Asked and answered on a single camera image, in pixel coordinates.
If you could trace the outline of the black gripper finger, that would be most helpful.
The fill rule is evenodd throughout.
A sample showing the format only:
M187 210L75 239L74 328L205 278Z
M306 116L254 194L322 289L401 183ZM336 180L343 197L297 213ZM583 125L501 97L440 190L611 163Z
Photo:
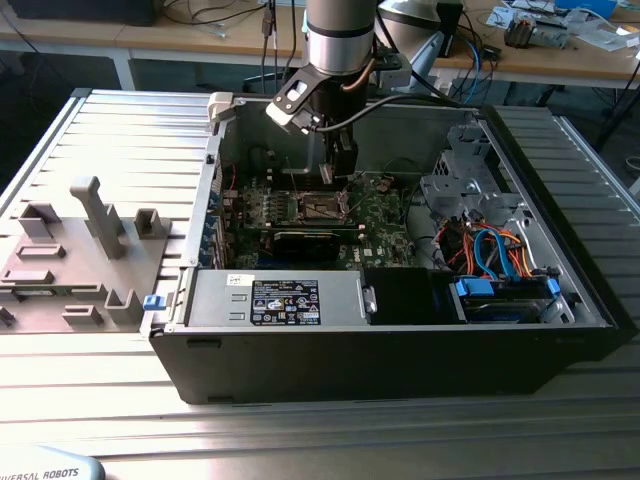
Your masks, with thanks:
M351 129L341 129L329 135L329 160L334 177L352 175L358 157L358 145Z

